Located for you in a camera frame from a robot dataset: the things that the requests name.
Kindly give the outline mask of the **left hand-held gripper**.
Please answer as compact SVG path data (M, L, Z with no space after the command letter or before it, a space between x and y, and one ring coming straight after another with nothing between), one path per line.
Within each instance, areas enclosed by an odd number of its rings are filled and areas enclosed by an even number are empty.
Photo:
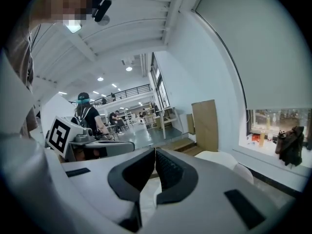
M129 141L95 141L90 128L83 128L63 117L56 116L50 129L47 144L56 154L69 162L76 161L73 148L84 146L85 150L96 152L96 157L104 158L130 153L135 144Z

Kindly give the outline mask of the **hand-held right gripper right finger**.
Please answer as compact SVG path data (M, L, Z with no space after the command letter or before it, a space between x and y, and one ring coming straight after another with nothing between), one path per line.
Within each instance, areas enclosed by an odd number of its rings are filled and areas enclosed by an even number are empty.
M145 234L267 234L274 227L275 204L225 166L158 148L156 168L165 190Z

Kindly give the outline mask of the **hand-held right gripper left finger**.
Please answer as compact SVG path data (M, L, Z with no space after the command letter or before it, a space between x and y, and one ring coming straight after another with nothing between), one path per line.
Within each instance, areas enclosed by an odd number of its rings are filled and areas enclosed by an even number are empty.
M45 151L45 227L49 231L143 231L140 194L155 151L60 163Z

